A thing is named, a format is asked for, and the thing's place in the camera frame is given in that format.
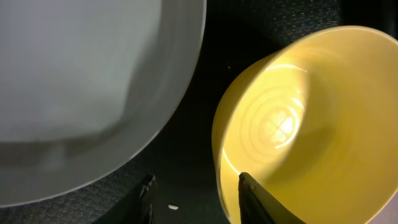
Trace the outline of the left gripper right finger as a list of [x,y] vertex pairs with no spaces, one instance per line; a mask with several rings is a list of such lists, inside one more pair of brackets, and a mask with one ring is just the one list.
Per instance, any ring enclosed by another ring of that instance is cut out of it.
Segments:
[[247,172],[239,175],[238,191],[242,224],[304,224]]

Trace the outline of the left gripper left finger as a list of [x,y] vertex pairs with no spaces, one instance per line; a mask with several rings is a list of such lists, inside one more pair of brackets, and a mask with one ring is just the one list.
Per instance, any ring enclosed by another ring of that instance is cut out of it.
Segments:
[[155,224],[156,219],[157,182],[149,174],[93,224]]

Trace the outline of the yellow bowl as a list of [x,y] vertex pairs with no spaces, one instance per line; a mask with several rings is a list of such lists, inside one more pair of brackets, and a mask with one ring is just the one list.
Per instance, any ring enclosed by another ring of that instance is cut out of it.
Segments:
[[247,172],[304,223],[368,223],[397,192],[397,41],[339,26],[240,73],[211,145],[224,214],[241,223]]

